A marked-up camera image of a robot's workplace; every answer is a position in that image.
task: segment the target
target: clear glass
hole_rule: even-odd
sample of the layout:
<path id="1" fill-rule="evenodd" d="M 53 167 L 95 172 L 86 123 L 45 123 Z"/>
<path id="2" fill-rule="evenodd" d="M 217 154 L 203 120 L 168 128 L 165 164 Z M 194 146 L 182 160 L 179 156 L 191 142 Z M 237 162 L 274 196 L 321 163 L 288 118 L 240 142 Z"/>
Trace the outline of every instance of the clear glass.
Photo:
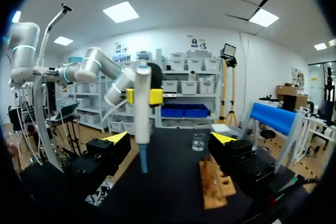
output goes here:
<path id="1" fill-rule="evenodd" d="M 193 134 L 193 150 L 196 152 L 201 152 L 204 150 L 204 133 L 194 133 Z"/>

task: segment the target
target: wooden block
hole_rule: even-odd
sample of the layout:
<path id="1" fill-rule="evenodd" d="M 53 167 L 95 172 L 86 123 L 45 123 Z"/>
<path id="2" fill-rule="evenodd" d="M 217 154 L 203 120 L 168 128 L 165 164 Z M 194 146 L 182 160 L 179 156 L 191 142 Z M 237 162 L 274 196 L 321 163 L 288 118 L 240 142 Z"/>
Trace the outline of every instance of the wooden block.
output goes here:
<path id="1" fill-rule="evenodd" d="M 226 206 L 226 196 L 236 193 L 231 178 L 221 172 L 214 159 L 200 161 L 199 169 L 201 171 L 204 209 Z"/>

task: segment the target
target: ceiling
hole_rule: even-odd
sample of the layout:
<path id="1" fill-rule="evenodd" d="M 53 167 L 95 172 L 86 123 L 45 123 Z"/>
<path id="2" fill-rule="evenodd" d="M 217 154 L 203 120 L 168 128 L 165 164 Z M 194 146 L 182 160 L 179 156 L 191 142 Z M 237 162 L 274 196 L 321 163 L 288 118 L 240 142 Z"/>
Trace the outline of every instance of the ceiling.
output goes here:
<path id="1" fill-rule="evenodd" d="M 103 9 L 128 1 L 140 18 L 114 23 Z M 316 51 L 313 45 L 331 39 L 314 0 L 269 0 L 263 8 L 280 19 L 268 28 L 226 15 L 250 19 L 262 0 L 25 0 L 20 22 L 35 22 L 41 28 L 40 41 L 60 4 L 73 8 L 53 29 L 46 54 L 63 55 L 95 40 L 138 30 L 200 25 L 257 34 L 307 57 L 318 57 L 332 49 Z M 73 39 L 67 47 L 54 44 L 58 36 Z"/>

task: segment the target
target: wall poster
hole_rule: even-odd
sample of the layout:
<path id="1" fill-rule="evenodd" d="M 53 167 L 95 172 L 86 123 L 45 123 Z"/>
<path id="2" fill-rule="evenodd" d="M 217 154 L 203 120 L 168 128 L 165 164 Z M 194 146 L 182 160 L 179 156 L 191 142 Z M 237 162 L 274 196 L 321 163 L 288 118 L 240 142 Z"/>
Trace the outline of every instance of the wall poster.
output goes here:
<path id="1" fill-rule="evenodd" d="M 303 91 L 305 85 L 304 85 L 304 74 L 302 70 L 292 68 L 292 79 L 293 84 L 298 87 L 298 90 Z"/>

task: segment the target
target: monitor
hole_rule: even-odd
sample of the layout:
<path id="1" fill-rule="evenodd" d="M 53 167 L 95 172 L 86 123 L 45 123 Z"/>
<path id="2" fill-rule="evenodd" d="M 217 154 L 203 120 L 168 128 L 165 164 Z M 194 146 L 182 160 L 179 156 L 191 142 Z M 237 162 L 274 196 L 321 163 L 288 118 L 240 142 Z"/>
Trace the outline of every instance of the monitor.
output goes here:
<path id="1" fill-rule="evenodd" d="M 320 107 L 320 118 L 331 121 L 335 102 L 322 100 Z"/>

